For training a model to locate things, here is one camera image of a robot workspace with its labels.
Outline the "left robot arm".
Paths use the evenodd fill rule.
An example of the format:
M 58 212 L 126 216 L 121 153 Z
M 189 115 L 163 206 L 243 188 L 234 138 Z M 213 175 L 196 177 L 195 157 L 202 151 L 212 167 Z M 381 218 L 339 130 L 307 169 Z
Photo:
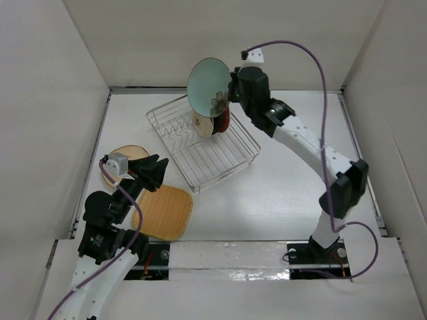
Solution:
M 142 191 L 162 186 L 168 163 L 157 154 L 131 160 L 110 153 L 99 160 L 115 191 L 95 191 L 85 200 L 85 229 L 69 291 L 50 319 L 102 319 L 131 268 L 147 260 L 149 239 L 141 233 L 144 218 L 137 200 Z

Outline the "woven bamboo square tray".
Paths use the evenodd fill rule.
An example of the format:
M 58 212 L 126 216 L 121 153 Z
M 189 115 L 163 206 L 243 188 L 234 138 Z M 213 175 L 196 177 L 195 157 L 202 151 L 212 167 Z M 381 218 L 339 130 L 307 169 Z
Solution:
M 187 227 L 193 197 L 186 190 L 162 185 L 153 193 L 144 190 L 139 207 L 143 213 L 141 233 L 162 241 L 177 241 Z

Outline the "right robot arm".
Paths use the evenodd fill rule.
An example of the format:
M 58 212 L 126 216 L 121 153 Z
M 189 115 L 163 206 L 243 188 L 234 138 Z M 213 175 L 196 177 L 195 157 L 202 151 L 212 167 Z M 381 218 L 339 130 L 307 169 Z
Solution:
M 292 150 L 326 184 L 319 198 L 322 213 L 308 245 L 311 259 L 325 261 L 349 212 L 365 193 L 367 162 L 352 161 L 322 144 L 288 104 L 271 97 L 268 76 L 259 67 L 236 67 L 230 75 L 229 101 L 239 103 L 256 128 Z

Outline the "round wooden plate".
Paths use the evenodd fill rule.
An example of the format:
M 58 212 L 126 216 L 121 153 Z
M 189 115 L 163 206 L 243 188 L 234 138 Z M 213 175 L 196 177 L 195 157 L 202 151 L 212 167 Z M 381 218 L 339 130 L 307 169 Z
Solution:
M 149 157 L 149 153 L 141 146 L 139 145 L 125 145 L 122 147 L 119 147 L 113 151 L 111 151 L 111 153 L 122 153 L 126 156 L 128 156 L 129 160 L 136 160 L 136 159 L 142 159 L 145 157 Z M 114 184 L 107 179 L 107 177 L 102 173 L 102 177 L 103 180 L 105 181 L 105 183 L 111 187 L 111 188 L 115 188 Z M 120 183 L 122 180 L 122 177 L 118 177 L 115 175 L 111 175 L 112 179 L 114 179 L 117 183 Z

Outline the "red and teal floral plate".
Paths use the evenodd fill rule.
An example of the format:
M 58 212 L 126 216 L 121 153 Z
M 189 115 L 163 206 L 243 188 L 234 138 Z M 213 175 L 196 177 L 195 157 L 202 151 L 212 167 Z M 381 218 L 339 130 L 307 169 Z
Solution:
M 230 125 L 230 109 L 227 108 L 224 113 L 220 116 L 219 119 L 219 127 L 218 127 L 218 133 L 225 132 Z

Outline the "small black plate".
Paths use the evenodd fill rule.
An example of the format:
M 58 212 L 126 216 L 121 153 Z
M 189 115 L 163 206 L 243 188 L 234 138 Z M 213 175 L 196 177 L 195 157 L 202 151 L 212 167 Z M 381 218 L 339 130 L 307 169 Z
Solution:
M 215 135 L 219 132 L 222 126 L 222 116 L 213 118 L 213 131 L 212 134 Z

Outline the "gold rimmed cream plate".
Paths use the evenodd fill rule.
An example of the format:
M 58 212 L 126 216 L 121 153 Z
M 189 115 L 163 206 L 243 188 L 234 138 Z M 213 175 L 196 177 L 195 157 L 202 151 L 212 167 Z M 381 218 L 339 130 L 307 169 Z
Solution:
M 214 132 L 214 122 L 209 117 L 202 117 L 195 111 L 192 114 L 193 126 L 197 134 L 201 138 L 209 138 Z

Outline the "light green flower bowl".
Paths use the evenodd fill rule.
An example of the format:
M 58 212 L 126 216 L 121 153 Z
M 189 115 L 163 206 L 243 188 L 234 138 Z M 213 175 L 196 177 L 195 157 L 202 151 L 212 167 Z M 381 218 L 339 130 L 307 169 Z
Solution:
M 199 61 L 187 80 L 187 98 L 191 108 L 202 117 L 222 115 L 229 103 L 230 81 L 230 71 L 223 61 L 213 57 Z

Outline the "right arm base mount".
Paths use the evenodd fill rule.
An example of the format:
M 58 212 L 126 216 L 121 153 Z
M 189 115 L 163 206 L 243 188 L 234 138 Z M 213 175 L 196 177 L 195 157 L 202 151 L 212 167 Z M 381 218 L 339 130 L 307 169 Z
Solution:
M 286 243 L 282 261 L 289 265 L 291 280 L 345 278 L 351 275 L 344 241 L 323 249 L 311 239 Z

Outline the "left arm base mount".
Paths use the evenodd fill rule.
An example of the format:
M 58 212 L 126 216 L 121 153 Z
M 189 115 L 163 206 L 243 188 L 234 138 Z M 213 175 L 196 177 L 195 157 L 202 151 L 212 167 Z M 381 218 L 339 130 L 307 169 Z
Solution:
M 126 281 L 163 281 L 169 279 L 170 243 L 154 241 L 144 260 L 140 260 L 125 276 Z

